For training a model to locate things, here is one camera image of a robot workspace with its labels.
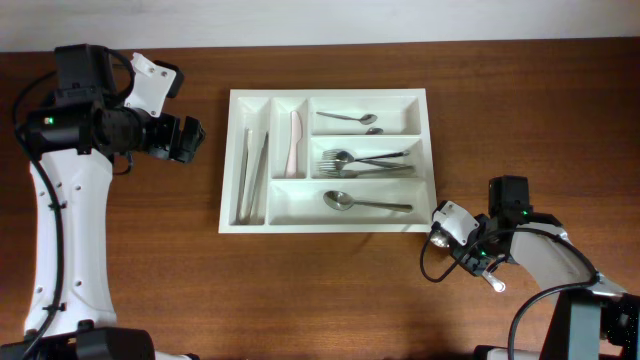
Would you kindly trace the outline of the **large steel spoon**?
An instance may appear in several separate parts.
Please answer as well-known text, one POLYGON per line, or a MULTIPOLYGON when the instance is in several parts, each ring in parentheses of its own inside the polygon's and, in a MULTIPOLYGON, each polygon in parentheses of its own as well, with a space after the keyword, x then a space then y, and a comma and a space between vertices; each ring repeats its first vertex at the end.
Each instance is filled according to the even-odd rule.
POLYGON ((499 280, 494 272, 505 263, 507 255, 500 249, 491 245, 492 238, 485 239, 479 230, 473 230, 464 244, 459 243, 445 230, 433 230, 424 243, 420 253, 420 270, 422 275, 432 283, 444 281, 456 267, 460 267, 472 276, 483 278, 494 291, 501 293, 506 290, 506 284, 499 280), (441 275, 431 276, 427 274, 425 256, 429 245, 445 248, 453 259, 441 275))
POLYGON ((394 204, 356 200, 351 195, 342 191, 327 191, 323 194, 323 201, 329 207, 338 211, 346 211, 354 206, 366 206, 372 208, 385 209, 389 211, 411 213, 413 206, 409 204, 394 204))

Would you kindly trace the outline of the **long steel tongs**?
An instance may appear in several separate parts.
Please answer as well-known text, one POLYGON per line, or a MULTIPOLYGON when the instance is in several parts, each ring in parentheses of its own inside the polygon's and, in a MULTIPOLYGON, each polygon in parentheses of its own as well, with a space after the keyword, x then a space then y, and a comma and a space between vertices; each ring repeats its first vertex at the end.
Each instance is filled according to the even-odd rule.
POLYGON ((238 222, 241 225, 251 223, 252 215, 258 203, 260 171, 263 168, 263 154, 267 147, 268 132, 247 128, 245 131, 244 180, 239 193, 238 222))

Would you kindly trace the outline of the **pink plastic knife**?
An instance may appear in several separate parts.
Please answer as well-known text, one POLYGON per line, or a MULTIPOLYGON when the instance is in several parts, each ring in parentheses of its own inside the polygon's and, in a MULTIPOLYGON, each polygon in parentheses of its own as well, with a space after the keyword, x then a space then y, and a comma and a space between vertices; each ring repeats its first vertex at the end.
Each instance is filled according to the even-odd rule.
POLYGON ((298 143, 302 139, 302 121, 297 111, 290 113, 291 120, 291 134, 289 143, 289 152, 285 167, 285 177, 295 178, 297 176, 298 168, 298 143))

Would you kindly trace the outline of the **small steel teaspoon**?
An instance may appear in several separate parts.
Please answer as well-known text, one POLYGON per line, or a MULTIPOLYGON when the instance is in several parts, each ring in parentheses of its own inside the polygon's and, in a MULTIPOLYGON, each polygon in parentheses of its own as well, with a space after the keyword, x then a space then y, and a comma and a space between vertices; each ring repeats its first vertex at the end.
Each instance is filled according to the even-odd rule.
POLYGON ((351 117, 351 116, 346 116, 346 115, 339 115, 339 114, 333 114, 333 113, 327 113, 327 112, 317 112, 317 115, 320 116, 325 116, 325 117, 329 117, 329 118, 335 118, 335 119, 340 119, 340 120, 347 120, 347 121, 357 121, 360 124, 363 125, 369 125, 372 124, 374 122, 377 121, 378 117, 375 114, 365 114, 361 117, 351 117))
POLYGON ((365 135, 382 135, 382 134, 384 134, 384 130, 378 127, 371 127, 365 132, 365 135))

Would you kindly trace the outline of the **thin small steel fork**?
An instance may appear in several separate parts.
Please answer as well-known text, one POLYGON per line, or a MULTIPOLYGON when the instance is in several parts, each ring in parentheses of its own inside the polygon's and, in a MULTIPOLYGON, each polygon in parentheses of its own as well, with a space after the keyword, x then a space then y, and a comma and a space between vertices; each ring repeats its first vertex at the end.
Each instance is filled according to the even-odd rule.
POLYGON ((404 150, 404 151, 392 152, 392 153, 387 153, 382 155, 356 157, 355 155, 351 154, 346 150, 336 149, 336 150, 324 151, 321 155, 321 159, 323 161, 337 161, 341 163, 352 163, 352 162, 362 162, 362 161, 368 161, 368 160, 404 157, 404 156, 408 156, 409 154, 410 154, 409 150, 404 150))

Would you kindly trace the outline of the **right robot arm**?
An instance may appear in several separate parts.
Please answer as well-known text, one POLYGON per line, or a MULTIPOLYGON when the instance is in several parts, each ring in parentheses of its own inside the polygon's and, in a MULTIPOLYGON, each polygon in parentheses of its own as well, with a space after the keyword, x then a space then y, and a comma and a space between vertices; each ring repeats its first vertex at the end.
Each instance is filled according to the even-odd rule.
POLYGON ((506 264, 524 268, 540 288, 517 310, 506 346, 482 346, 481 358, 601 359, 602 342, 619 347, 620 359, 638 358, 638 296, 606 278, 572 244, 556 217, 533 209, 527 178, 491 179, 485 214, 473 216, 447 201, 433 220, 455 264, 482 277, 494 290, 506 288, 494 275, 506 264), (516 333, 524 315, 545 299, 553 302, 554 311, 542 348, 517 349, 516 333))

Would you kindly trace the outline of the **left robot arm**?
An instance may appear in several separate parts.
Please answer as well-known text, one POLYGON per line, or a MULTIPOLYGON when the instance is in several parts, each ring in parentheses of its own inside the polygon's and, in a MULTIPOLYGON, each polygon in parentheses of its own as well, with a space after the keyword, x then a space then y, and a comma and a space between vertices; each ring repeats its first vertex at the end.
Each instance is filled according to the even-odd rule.
POLYGON ((55 50, 57 86, 15 120, 37 204, 36 273, 21 341, 5 359, 147 359, 150 334, 118 325, 108 284, 106 208, 117 157, 193 160, 206 133, 163 110, 184 81, 175 65, 99 45, 55 50))

